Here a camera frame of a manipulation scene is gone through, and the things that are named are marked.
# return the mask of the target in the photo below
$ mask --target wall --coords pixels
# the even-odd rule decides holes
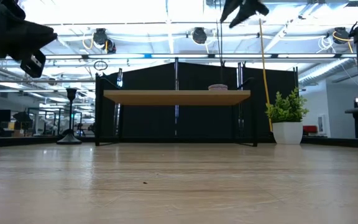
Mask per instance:
[[[355,138],[354,118],[345,114],[345,110],[354,107],[354,99],[358,97],[356,84],[327,82],[329,105],[329,126],[332,138]]]
[[[305,89],[306,91],[302,91],[300,95],[307,99],[305,108],[309,110],[309,113],[303,118],[303,125],[318,126],[318,117],[324,114],[326,131],[325,134],[319,135],[330,138],[330,117],[328,113],[326,81],[320,81],[316,86],[306,86]]]

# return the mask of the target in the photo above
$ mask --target desk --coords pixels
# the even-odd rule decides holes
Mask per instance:
[[[123,142],[123,111],[126,106],[230,106],[232,108],[232,141],[236,142],[237,130],[244,130],[243,102],[251,98],[252,146],[257,146],[257,119],[254,99],[250,90],[104,90],[97,87],[95,144],[100,144],[101,121],[104,97],[120,104],[118,141]]]

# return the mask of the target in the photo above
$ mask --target floor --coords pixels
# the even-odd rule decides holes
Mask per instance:
[[[358,149],[0,148],[0,223],[358,223]]]

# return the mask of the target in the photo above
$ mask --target lamp base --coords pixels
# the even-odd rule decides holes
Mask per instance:
[[[70,130],[64,138],[57,141],[56,144],[82,144],[80,140],[74,137],[73,130]]]

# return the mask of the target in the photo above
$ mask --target potted plant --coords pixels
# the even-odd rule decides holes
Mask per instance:
[[[285,99],[277,92],[276,103],[266,104],[266,114],[272,120],[274,140],[277,144],[301,143],[302,118],[309,112],[303,108],[305,103],[306,99],[299,96],[299,90],[295,88]]]

